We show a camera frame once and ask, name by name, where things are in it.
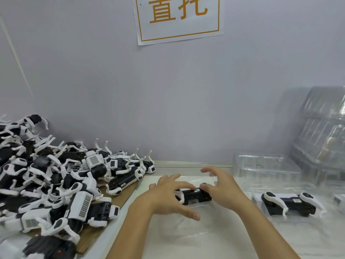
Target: orange border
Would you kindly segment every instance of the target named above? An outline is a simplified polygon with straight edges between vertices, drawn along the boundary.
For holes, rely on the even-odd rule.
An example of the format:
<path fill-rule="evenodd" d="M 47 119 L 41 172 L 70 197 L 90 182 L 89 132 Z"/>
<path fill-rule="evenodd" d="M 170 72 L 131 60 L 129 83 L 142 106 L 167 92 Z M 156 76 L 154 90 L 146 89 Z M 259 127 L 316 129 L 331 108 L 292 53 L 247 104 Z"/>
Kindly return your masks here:
<path fill-rule="evenodd" d="M 155 40 L 161 40 L 161 39 L 168 39 L 168 38 L 174 38 L 174 37 L 182 37 L 182 36 L 195 35 L 195 34 L 202 34 L 202 33 L 219 32 L 220 0 L 218 0 L 218 30 L 208 31 L 208 32 L 201 32 L 201 33 L 189 33 L 189 34 L 182 34 L 182 35 L 176 35 L 176 36 L 170 36 L 170 37 L 163 37 L 163 38 L 155 38 L 155 39 L 143 40 L 143 39 L 142 39 L 142 35 L 141 35 L 141 26 L 140 26 L 140 17 L 139 17 L 138 1 L 135 0 L 135 2 L 136 2 L 136 5 L 137 5 L 137 13 L 138 13 L 138 21 L 139 21 L 139 30 L 140 30 L 140 39 L 141 39 L 142 42 L 155 41 Z"/>

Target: white wall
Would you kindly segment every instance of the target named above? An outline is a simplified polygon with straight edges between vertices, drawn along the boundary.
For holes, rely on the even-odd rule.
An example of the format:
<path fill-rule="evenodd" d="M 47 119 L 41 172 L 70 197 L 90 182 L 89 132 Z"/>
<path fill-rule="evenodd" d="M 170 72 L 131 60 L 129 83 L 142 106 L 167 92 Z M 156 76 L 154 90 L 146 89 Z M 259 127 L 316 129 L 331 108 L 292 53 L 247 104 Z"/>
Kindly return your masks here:
<path fill-rule="evenodd" d="M 60 138 L 157 160 L 286 152 L 309 87 L 343 85 L 345 0 L 226 0 L 223 36 L 139 47 L 132 0 L 0 0 Z"/>
<path fill-rule="evenodd" d="M 0 116 L 16 121 L 33 113 L 32 96 L 0 26 Z"/>

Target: left hand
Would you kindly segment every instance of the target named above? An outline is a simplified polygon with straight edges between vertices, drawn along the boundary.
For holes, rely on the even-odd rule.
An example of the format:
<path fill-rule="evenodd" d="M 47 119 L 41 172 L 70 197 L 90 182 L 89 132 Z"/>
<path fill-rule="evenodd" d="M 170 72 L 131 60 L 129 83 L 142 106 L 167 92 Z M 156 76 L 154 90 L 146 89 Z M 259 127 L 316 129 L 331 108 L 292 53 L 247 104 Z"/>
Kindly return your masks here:
<path fill-rule="evenodd" d="M 150 184 L 149 190 L 138 196 L 133 205 L 142 205 L 151 214 L 179 213 L 185 217 L 200 220 L 200 214 L 192 208 L 182 205 L 176 199 L 174 191 L 187 188 L 195 190 L 196 187 L 187 182 L 176 182 L 180 174 L 162 176 L 157 184 Z"/>

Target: paper sign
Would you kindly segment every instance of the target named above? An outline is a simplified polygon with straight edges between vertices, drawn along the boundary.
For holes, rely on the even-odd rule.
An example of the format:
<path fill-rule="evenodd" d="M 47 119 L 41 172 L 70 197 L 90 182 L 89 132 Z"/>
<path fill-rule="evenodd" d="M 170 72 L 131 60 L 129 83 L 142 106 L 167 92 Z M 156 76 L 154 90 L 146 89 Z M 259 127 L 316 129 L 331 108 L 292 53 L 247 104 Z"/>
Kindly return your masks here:
<path fill-rule="evenodd" d="M 138 45 L 224 34 L 223 0 L 132 0 Z"/>

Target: pile of robot dogs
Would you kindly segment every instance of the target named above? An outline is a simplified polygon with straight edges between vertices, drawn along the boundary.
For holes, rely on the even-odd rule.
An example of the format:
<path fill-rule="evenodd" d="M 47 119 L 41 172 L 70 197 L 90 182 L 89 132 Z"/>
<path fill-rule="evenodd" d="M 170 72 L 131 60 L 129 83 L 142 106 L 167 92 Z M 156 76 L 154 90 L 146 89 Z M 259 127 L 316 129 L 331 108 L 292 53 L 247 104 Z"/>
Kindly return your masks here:
<path fill-rule="evenodd" d="M 38 135 L 39 122 L 48 129 L 39 115 L 17 122 L 0 117 L 0 225 L 10 232 L 41 229 L 23 250 L 27 258 L 74 258 L 84 224 L 105 227 L 118 215 L 98 187 L 119 195 L 153 173 L 154 161 L 151 151 L 144 158 L 113 154 L 108 141 L 100 148 L 97 139 L 93 148 L 83 142 L 54 146 L 55 137 Z"/>

